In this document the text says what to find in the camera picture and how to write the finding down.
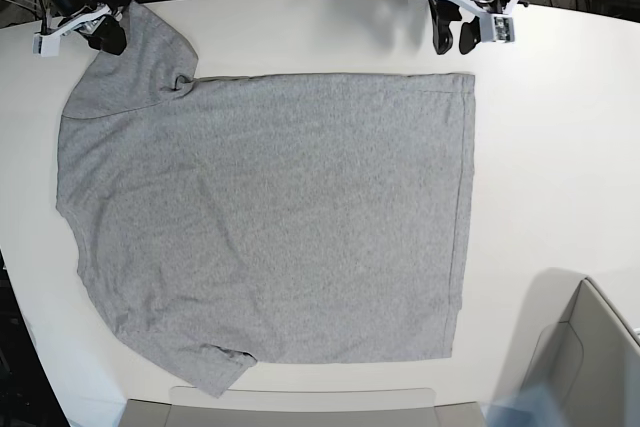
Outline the grey T-shirt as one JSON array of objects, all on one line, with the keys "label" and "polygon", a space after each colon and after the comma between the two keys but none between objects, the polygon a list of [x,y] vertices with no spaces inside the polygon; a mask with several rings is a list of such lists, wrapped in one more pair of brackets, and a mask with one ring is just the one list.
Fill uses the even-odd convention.
[{"label": "grey T-shirt", "polygon": [[117,339],[212,396],[259,362],[447,358],[472,75],[195,75],[132,4],[63,109],[56,207]]}]

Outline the beige plastic bin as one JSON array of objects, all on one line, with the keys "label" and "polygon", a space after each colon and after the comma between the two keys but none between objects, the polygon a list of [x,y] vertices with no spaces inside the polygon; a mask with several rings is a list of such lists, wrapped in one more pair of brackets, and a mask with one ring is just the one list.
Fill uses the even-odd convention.
[{"label": "beige plastic bin", "polygon": [[639,336],[590,278],[564,318],[543,330],[520,390],[540,382],[567,426],[639,424]]}]

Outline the grey front tray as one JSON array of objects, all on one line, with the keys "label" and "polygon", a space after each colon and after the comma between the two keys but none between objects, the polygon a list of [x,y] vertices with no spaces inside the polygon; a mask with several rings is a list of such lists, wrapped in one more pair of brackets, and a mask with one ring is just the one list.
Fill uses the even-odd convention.
[{"label": "grey front tray", "polygon": [[478,403],[438,405],[428,388],[267,392],[213,398],[174,387],[168,402],[127,401],[121,426],[484,426]]}]

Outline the blue translucent bag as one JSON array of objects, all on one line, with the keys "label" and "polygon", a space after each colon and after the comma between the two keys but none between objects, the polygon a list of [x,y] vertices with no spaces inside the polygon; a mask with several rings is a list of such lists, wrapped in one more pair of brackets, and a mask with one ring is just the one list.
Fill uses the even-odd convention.
[{"label": "blue translucent bag", "polygon": [[483,407],[491,427],[562,427],[568,423],[550,386],[540,382]]}]

